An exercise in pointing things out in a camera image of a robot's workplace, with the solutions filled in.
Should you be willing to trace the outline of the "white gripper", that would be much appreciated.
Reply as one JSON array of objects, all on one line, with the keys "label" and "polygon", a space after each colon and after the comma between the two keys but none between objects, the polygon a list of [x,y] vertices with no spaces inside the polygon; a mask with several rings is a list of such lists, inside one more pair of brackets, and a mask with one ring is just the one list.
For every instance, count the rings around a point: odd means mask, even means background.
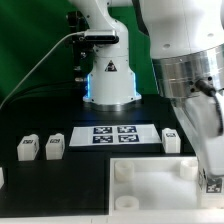
[{"label": "white gripper", "polygon": [[224,177],[224,132],[219,133],[220,120],[215,100],[200,93],[172,106],[207,176]]}]

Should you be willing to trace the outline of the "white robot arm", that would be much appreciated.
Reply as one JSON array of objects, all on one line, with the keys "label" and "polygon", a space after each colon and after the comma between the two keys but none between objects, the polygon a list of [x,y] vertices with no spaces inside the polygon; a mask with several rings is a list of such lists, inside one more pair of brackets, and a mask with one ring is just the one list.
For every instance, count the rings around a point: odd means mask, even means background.
[{"label": "white robot arm", "polygon": [[172,106],[209,178],[224,177],[224,27],[222,0],[68,0],[89,25],[93,69],[85,103],[119,109],[141,99],[129,66],[128,29],[108,8],[132,5],[150,40],[161,96]]}]

